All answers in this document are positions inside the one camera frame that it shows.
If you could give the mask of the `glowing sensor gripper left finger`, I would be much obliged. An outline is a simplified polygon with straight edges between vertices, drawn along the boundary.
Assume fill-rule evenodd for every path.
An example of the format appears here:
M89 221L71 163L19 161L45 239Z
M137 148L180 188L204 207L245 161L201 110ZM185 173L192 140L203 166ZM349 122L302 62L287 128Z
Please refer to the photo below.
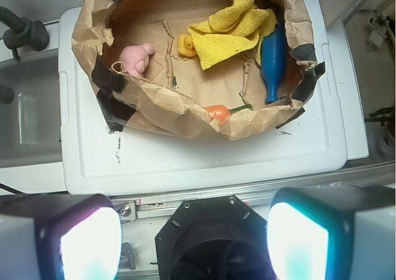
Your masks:
M114 279L121 244L105 195L1 196L1 279Z

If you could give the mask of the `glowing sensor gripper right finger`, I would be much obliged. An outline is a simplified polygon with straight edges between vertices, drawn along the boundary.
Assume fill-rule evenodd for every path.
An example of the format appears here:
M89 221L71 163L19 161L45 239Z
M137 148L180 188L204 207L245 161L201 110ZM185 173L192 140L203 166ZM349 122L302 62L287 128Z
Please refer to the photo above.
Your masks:
M395 189L284 187L267 247L279 279L395 279Z

